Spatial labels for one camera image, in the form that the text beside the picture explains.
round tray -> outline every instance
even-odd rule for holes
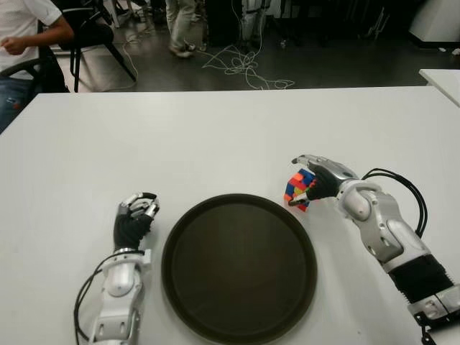
[[[316,258],[304,228],[254,195],[208,199],[171,231],[162,258],[166,295],[197,334],[224,344],[279,338],[305,314]]]

chair leg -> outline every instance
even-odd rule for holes
[[[70,74],[75,77],[75,50],[70,51]]]
[[[116,58],[116,61],[120,64],[121,67],[128,73],[129,77],[133,80],[136,81],[136,77],[132,72],[129,70],[128,66],[126,63],[124,63],[124,58],[121,56],[120,52],[115,48],[115,46],[111,43],[105,44],[106,48],[109,50],[109,52]]]
[[[77,48],[75,54],[75,83],[73,85],[73,90],[78,92],[78,83],[80,82],[80,59],[81,59],[81,49]]]

silver robotic arm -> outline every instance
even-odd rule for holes
[[[303,155],[300,163],[316,174],[316,184],[292,199],[295,206],[335,197],[339,210],[359,228],[363,245],[409,300],[423,329],[423,344],[460,344],[460,285],[447,276],[427,246],[404,221],[397,201],[374,183],[360,180],[344,165]]]
[[[114,255],[105,260],[103,305],[94,322],[89,344],[135,345],[141,320],[142,276],[150,268],[150,249],[139,243],[150,231],[160,209],[157,196],[137,193],[120,203],[114,226]]]

rubik's cube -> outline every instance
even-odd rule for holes
[[[315,179],[315,175],[307,170],[300,169],[297,174],[292,176],[286,186],[286,192],[284,199],[287,201],[292,200],[294,197],[299,196],[300,194],[304,193]],[[303,205],[298,205],[297,207],[302,210],[306,211],[309,203],[304,203]]]

white shirt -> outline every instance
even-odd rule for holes
[[[51,0],[0,0],[0,42],[7,37],[23,37],[37,34],[38,21],[49,26],[61,16]],[[0,70],[39,57],[37,47],[28,47],[22,55],[10,55],[0,47]],[[19,72],[14,78],[32,79],[27,72]]]

